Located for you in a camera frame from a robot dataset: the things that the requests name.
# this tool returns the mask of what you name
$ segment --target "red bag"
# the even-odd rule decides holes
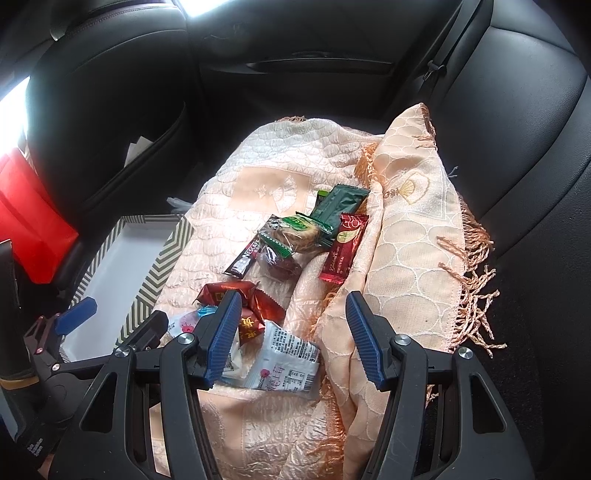
[[[0,157],[0,241],[12,240],[31,281],[49,283],[77,237],[21,152]]]

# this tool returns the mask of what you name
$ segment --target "peach scarf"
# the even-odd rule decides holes
[[[491,242],[447,178],[424,105],[403,112],[383,139],[321,119],[257,129],[187,213],[195,234],[156,308],[168,314],[192,309],[202,285],[227,279],[224,269],[269,214],[309,213],[316,191],[337,183],[371,191],[369,224],[344,285],[336,290],[318,280],[326,254],[302,258],[308,263],[295,284],[266,278],[256,266],[246,278],[260,281],[286,307],[284,328],[321,347],[320,398],[227,385],[200,391],[226,479],[359,476],[388,395],[368,382],[356,354],[345,319],[348,292],[361,290],[375,313],[427,348],[447,351],[466,337],[486,345],[479,328],[488,330],[484,314],[497,293],[484,296],[480,289],[494,271],[477,277],[474,269]],[[158,417],[155,408],[152,442],[159,470],[166,472]]]

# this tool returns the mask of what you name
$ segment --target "metal screw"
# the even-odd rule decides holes
[[[194,340],[195,336],[192,333],[181,333],[177,337],[177,342],[181,345],[188,345],[190,343],[193,343]]]
[[[469,360],[474,356],[474,352],[465,346],[461,346],[459,349],[457,349],[457,354],[466,360]]]
[[[116,356],[117,358],[124,358],[124,357],[126,357],[126,356],[128,356],[128,355],[129,355],[130,351],[131,351],[131,350],[130,350],[130,348],[129,348],[128,346],[126,346],[126,347],[124,347],[124,348],[117,347],[117,348],[115,349],[115,356]]]
[[[403,333],[399,333],[394,337],[394,341],[399,345],[408,345],[410,343],[410,337],[408,335],[404,335]]]

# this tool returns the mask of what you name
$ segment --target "seat belt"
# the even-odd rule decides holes
[[[437,80],[441,75],[447,72],[446,64],[449,57],[452,56],[454,49],[460,41],[460,38],[470,25],[470,22],[476,14],[476,10],[482,3],[482,0],[463,0],[460,12],[456,21],[452,25],[447,37],[441,44],[441,47],[429,63],[427,63],[427,73],[423,76],[423,82],[418,90],[418,98],[425,102],[429,100]]]

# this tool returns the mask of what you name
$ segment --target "white snack package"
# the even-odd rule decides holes
[[[172,315],[168,319],[168,332],[172,338],[178,337],[181,333],[191,333],[198,321],[197,310]]]
[[[320,365],[320,349],[265,320],[261,350],[242,386],[309,394]]]
[[[226,360],[226,366],[223,368],[222,378],[242,378],[242,352],[240,351],[240,339],[238,337],[238,329],[234,335],[230,353]]]

